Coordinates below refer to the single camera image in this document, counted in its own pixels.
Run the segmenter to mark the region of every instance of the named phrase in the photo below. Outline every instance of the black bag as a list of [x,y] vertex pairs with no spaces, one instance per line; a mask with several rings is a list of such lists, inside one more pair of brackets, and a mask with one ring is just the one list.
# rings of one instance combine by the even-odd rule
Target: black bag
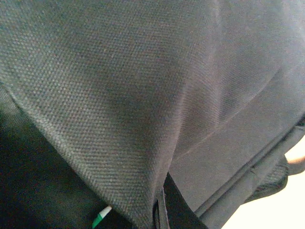
[[3,228],[89,228],[110,205],[100,228],[219,229],[285,186],[302,1],[0,4]]

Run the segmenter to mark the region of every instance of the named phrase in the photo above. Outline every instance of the bag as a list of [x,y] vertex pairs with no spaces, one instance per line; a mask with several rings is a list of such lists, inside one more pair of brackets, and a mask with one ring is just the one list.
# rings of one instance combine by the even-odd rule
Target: bag
[[221,228],[304,135],[304,10],[2,2],[3,227]]

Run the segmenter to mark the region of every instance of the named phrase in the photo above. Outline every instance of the woven fabric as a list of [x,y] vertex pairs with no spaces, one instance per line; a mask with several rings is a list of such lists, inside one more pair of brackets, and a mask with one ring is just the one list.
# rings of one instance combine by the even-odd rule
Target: woven fabric
[[149,228],[172,158],[304,60],[292,4],[4,0],[0,80],[92,190]]

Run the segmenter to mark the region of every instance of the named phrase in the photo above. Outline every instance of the green object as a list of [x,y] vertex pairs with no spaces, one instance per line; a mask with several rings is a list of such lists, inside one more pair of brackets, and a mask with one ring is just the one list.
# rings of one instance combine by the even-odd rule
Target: green object
[[102,216],[98,214],[95,220],[92,223],[92,229],[94,229],[101,221],[103,220]]

